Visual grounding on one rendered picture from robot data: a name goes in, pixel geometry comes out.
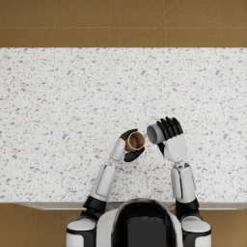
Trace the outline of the brown cup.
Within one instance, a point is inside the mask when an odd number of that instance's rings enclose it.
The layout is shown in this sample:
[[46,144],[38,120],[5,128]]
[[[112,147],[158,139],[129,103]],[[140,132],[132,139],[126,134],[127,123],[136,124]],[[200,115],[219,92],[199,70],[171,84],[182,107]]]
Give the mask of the brown cup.
[[142,133],[134,131],[125,141],[126,151],[138,151],[145,145],[145,137]]

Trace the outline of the grey cup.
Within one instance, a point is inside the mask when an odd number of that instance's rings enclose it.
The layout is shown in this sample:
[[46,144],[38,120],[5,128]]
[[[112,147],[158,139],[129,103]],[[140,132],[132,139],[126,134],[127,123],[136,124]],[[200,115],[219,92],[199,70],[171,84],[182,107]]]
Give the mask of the grey cup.
[[157,123],[151,124],[147,127],[147,135],[149,140],[155,145],[165,141],[163,132]]

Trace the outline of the dark round robot body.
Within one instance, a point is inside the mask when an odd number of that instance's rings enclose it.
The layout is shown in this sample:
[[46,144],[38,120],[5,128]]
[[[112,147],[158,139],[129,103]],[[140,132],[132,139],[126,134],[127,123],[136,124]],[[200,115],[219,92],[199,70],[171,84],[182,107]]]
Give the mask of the dark round robot body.
[[99,218],[96,247],[183,247],[180,222],[156,200],[129,200]]

